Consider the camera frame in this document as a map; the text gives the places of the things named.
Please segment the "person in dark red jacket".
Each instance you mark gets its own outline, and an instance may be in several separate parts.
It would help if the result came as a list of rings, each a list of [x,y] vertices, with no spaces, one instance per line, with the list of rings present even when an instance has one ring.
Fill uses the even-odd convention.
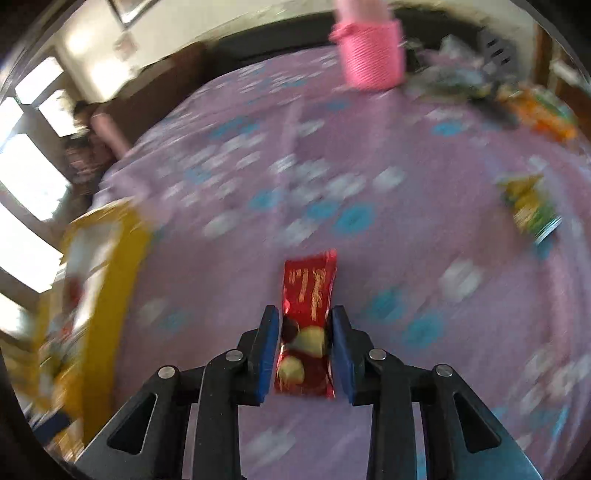
[[[111,148],[100,138],[92,125],[98,103],[79,100],[73,108],[73,120],[79,130],[65,139],[66,159],[78,185],[94,184],[115,163]]]

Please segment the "green yellow snack packet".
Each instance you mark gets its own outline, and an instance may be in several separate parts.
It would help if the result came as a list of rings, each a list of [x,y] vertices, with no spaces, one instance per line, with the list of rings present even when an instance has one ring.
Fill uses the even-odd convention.
[[[517,229],[535,245],[541,245],[562,223],[542,174],[501,178],[496,186]]]

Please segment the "orange snack packet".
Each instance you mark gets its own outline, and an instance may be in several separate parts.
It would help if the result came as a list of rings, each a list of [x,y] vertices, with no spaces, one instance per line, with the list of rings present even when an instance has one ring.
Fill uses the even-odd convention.
[[[501,86],[497,99],[531,130],[559,143],[569,143],[578,137],[578,119],[573,111],[553,93],[543,87],[525,85]]]

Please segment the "red chocolate candy packet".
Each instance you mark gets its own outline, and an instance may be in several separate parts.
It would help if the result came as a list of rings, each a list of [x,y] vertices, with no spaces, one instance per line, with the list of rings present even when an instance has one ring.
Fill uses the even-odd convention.
[[[329,361],[329,311],[337,267],[335,250],[290,259],[283,265],[276,392],[335,397]]]

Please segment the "yellow-rimmed white tray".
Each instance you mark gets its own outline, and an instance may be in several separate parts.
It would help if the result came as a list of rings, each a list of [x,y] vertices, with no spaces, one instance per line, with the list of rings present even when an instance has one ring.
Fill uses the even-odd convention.
[[[129,198],[82,215],[68,226],[41,296],[27,387],[49,429],[43,444],[67,461],[114,413],[122,327],[151,236]]]

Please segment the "purple floral tablecloth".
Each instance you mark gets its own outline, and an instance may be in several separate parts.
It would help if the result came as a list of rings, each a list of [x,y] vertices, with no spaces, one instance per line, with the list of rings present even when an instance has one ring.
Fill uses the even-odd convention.
[[[542,174],[562,217],[535,245],[496,183]],[[540,473],[590,438],[590,147],[469,105],[346,87],[335,49],[194,92],[104,176],[155,227],[114,398],[200,366],[280,303],[283,264],[338,253],[332,299],[404,362],[452,365]]]

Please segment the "pink-sleeved water bottle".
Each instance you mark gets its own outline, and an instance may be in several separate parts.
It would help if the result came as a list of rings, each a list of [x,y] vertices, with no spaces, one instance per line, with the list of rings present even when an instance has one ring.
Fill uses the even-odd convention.
[[[349,87],[386,91],[406,75],[406,50],[401,22],[383,0],[337,0],[335,26],[329,39],[339,49]]]

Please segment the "black sofa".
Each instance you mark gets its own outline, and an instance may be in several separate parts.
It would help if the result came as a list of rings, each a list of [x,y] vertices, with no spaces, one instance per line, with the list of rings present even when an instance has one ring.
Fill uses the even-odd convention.
[[[436,49],[448,35],[478,47],[482,27],[443,9],[402,7],[394,10],[404,34]],[[329,45],[335,25],[332,13],[314,13],[256,26],[206,43],[207,58],[222,75],[276,56]]]

